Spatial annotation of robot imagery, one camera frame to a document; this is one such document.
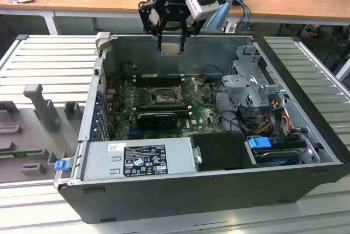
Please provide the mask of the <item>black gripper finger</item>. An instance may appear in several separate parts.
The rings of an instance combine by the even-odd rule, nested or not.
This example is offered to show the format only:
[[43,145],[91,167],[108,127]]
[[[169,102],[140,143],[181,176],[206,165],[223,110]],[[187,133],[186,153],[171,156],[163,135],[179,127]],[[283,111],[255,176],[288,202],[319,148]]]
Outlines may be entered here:
[[198,35],[201,28],[203,27],[204,23],[205,23],[205,20],[194,21],[194,23],[192,25],[190,25],[190,27],[187,27],[187,23],[185,20],[182,20],[180,22],[182,34],[181,34],[181,38],[180,38],[180,51],[179,51],[179,53],[182,53],[184,51],[184,44],[185,44],[186,38],[190,37],[190,36]]
[[163,0],[139,2],[139,15],[146,33],[157,37],[157,51],[161,51],[162,33],[168,23],[168,10]]

